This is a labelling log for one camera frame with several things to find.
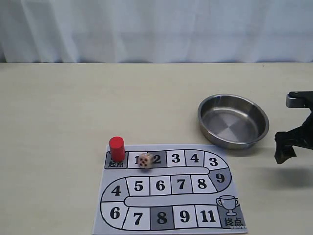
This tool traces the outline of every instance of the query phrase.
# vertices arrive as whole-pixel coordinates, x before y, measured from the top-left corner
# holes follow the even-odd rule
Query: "white curtain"
[[[312,0],[0,0],[7,62],[311,62]]]

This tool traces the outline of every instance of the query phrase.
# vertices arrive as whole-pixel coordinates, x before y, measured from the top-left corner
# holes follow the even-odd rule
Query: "number 7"
[[[141,217],[142,217],[142,212],[134,213],[134,217],[135,217],[135,216],[138,216],[138,218],[137,218],[136,221],[135,221],[135,224],[138,225],[138,224],[139,224],[139,221],[140,221],[140,219],[141,219]]]
[[[185,179],[177,180],[177,183],[181,182],[179,189],[182,189],[184,187]]]

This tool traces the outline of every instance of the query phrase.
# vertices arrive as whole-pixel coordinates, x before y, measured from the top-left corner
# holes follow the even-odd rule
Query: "bowl rim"
[[[204,125],[204,122],[202,120],[202,116],[201,116],[201,110],[202,110],[202,107],[203,105],[211,100],[211,99],[214,99],[214,98],[217,98],[219,96],[230,96],[230,97],[235,97],[235,98],[239,98],[239,99],[242,99],[244,100],[245,102],[248,102],[250,103],[251,105],[255,106],[258,111],[262,114],[262,117],[265,121],[265,129],[264,129],[264,132],[258,137],[258,138],[255,138],[254,140],[252,141],[249,141],[249,142],[241,142],[241,141],[230,141],[230,140],[227,140],[227,139],[224,139],[224,138],[221,138],[220,136],[212,133],[209,129],[206,128],[206,126]],[[269,131],[269,120],[268,120],[268,116],[266,115],[266,113],[264,112],[264,110],[259,106],[257,105],[256,103],[254,103],[253,101],[251,101],[250,99],[247,99],[245,97],[242,97],[242,96],[239,96],[239,95],[236,95],[236,94],[214,94],[214,95],[211,95],[207,98],[205,98],[201,103],[200,105],[198,106],[198,121],[200,123],[200,125],[202,126],[202,128],[204,128],[210,135],[214,136],[215,138],[221,140],[221,141],[224,141],[226,143],[232,143],[232,144],[238,144],[238,145],[242,145],[242,144],[254,144],[258,141],[260,141],[261,139],[263,139],[268,131]]]

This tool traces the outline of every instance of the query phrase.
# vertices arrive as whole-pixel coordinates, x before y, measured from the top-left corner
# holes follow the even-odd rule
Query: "printed number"
[[[167,219],[165,218],[165,216],[166,216],[165,212],[159,212],[157,214],[157,217],[158,217],[157,223],[158,224],[165,224],[167,222]]]
[[[181,182],[179,189],[182,189],[184,187],[185,179],[177,180],[177,183]]]
[[[111,193],[115,193],[115,196],[120,196],[121,195],[121,185],[116,186]]]
[[[211,161],[211,163],[210,163],[211,166],[217,166],[218,165],[216,158],[210,158],[209,160]]]
[[[142,217],[142,212],[134,213],[134,217],[135,217],[135,216],[138,216],[138,218],[137,218],[136,221],[135,221],[135,224],[138,225],[139,222],[140,222],[140,219],[141,219],[141,217]]]
[[[118,212],[119,210],[120,210],[119,207],[113,207],[112,208],[112,210],[110,212],[110,216],[112,219],[117,219],[121,215],[121,213]]]
[[[190,220],[190,215],[187,211],[181,211],[179,215],[181,216],[180,220],[183,223],[187,223]]]
[[[136,181],[135,182],[135,191],[142,191],[143,189],[143,186],[141,185],[142,184],[142,181]]]
[[[206,184],[205,184],[204,179],[198,179],[198,188],[201,188],[201,189],[206,188]]]
[[[163,191],[163,190],[165,190],[165,185],[164,185],[164,181],[163,180],[159,180],[159,181],[157,181],[157,183],[156,183],[156,188],[157,188],[157,190],[159,190],[159,191]]]
[[[194,155],[192,155],[191,159],[190,160],[193,160],[195,163],[198,163],[199,162],[199,158],[197,156],[197,154],[195,153]]]
[[[201,211],[200,212],[202,214],[202,222],[209,222],[206,218],[206,211]],[[214,215],[213,215],[213,211],[208,211],[208,213],[210,214],[210,222],[216,222],[216,220],[214,219]]]
[[[161,163],[161,161],[160,161],[161,156],[160,155],[154,155],[153,159],[155,159],[153,164],[160,164]]]
[[[173,154],[172,157],[174,158],[172,160],[172,162],[174,163],[179,163],[180,162],[180,159],[179,159],[179,155],[178,154]]]
[[[216,174],[217,182],[223,183],[225,181],[225,177],[222,174]]]

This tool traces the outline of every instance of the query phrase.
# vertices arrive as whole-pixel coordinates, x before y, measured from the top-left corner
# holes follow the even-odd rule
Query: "game board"
[[[212,145],[126,145],[116,163],[107,147],[94,235],[246,233],[224,153]],[[140,153],[154,156],[140,169]]]

